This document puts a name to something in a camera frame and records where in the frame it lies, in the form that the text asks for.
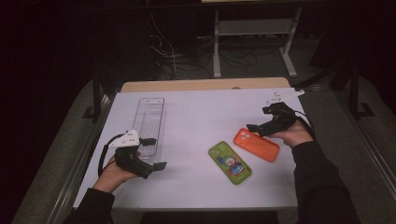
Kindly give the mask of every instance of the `smartphone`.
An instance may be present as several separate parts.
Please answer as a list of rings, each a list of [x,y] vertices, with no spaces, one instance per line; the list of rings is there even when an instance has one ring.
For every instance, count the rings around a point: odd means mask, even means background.
[[[262,138],[256,133],[251,133],[248,129],[244,128],[239,130],[233,142],[244,150],[269,162],[275,161],[279,153],[278,144]]]
[[[210,148],[209,156],[235,185],[242,183],[251,176],[250,167],[224,141]]]

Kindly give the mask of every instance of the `right hand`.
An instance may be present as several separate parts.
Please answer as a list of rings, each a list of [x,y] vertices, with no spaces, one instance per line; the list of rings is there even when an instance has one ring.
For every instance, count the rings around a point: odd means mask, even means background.
[[[279,133],[274,133],[269,135],[271,138],[281,138],[285,145],[290,147],[295,147],[305,142],[312,142],[314,139],[311,134],[305,129],[304,125],[297,120],[291,127],[289,127],[286,131],[282,131]]]

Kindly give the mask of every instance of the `left hand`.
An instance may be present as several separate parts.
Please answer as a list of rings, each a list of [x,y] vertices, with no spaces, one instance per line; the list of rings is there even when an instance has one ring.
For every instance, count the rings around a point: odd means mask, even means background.
[[[93,185],[93,189],[99,189],[101,191],[112,193],[122,183],[131,178],[137,178],[138,175],[134,175],[128,171],[122,170],[115,162],[114,156],[108,161],[107,167],[99,176],[99,179]]]

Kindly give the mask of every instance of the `transparent box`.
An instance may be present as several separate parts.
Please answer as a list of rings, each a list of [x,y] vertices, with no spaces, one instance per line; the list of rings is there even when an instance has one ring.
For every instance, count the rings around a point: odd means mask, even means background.
[[[140,160],[149,164],[161,161],[164,124],[164,99],[140,99],[134,117],[133,129],[137,131],[139,138],[155,138],[157,140],[154,146],[143,147],[141,145],[139,147]]]

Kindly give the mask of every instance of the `white table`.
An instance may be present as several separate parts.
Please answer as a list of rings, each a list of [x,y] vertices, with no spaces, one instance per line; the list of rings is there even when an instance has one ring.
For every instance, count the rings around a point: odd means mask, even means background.
[[[206,91],[146,91],[119,93],[92,155],[74,206],[78,207],[86,189],[97,179],[97,165],[107,141],[132,129],[141,98],[165,100],[165,128],[162,161],[165,170],[148,179],[128,180],[114,195],[115,209],[144,211],[174,210],[276,210],[297,206],[290,148],[281,140],[275,162],[264,161],[237,147],[233,138],[248,123],[262,124],[272,118],[262,113],[265,101],[274,92],[292,88]],[[298,98],[287,105],[302,111]],[[234,185],[212,161],[208,150],[226,141],[251,167],[252,176]],[[114,154],[108,151],[105,161]]]

